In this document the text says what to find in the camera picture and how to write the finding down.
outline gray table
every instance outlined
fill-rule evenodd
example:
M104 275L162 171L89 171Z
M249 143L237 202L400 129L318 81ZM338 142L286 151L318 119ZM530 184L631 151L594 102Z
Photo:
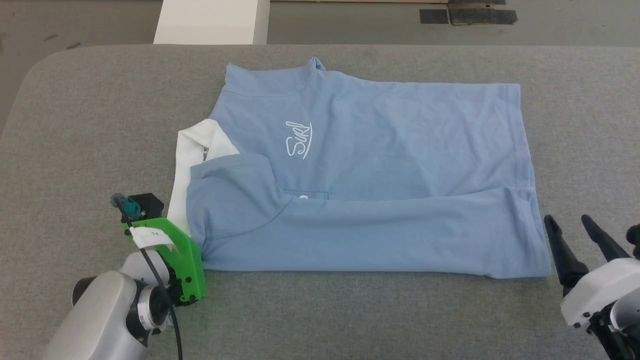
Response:
M177 131L206 118L225 65L276 69L318 56L376 81L512 82L541 212L577 255L604 259L591 214L622 240L640 220L640 50L564 47L91 47L29 73L0 139L0 359L32 359L70 307L80 277L134 250L109 196L168 202ZM178 312L186 359L591 359L569 329L555 277L207 272L209 295ZM149 359L175 359L173 334Z

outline folded shirt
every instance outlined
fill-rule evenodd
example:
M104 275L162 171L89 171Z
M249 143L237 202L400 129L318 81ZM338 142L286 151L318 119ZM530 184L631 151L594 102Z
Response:
M169 209L206 268L549 275L518 85L377 83L315 58L226 82Z

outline black cable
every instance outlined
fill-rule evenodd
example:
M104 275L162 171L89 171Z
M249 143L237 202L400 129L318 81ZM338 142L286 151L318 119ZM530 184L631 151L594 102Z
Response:
M125 222L127 223L127 226L133 227L133 224L131 224L131 219L127 216L127 213L122 208L122 200L116 199L115 203L116 203L116 206L118 207L118 210L120 210L122 216L124 217ZM160 274L158 274L156 267L154 266L153 262L151 262L151 259L149 258L147 251L145 249L140 249L140 252L142 253L142 256L145 258L145 261L147 262L147 264L149 265L151 272L154 274L154 277L156 278L158 285L160 285L160 291L163 294L164 301L169 307L169 314L171 315L171 321L173 322L173 329L175 331L175 344L178 346L178 360L182 360L182 339L180 338L180 327L178 327L178 318L175 316L173 302L171 301L169 292L164 287L164 282L162 281Z

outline wooden board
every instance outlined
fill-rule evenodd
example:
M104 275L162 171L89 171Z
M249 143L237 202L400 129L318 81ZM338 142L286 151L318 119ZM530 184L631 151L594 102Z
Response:
M276 1L303 1L305 3L413 3L413 4L446 4L449 0L271 0Z

